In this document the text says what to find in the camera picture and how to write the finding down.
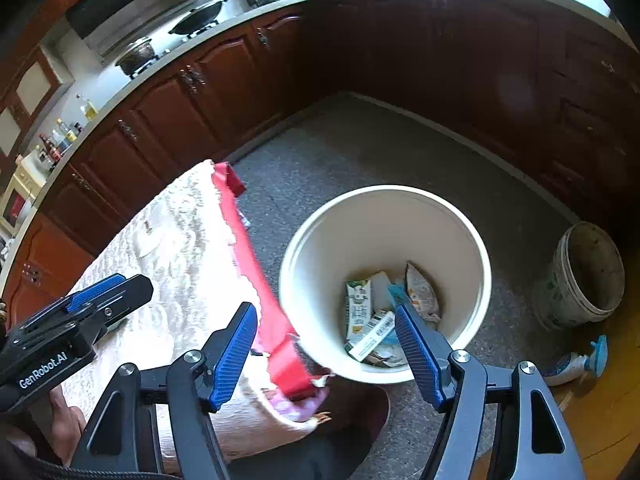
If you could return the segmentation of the person's left hand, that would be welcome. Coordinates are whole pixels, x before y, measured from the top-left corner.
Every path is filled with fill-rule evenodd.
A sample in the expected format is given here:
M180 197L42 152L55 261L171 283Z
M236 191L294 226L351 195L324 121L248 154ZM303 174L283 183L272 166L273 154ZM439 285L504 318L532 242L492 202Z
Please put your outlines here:
M48 393L48 402L52 419L46 440L54 455L68 466L72 461L82 432L86 426L84 413L78 406L68 405L61 386ZM21 451L29 456L38 456L41 445L20 427L6 426L6 437Z

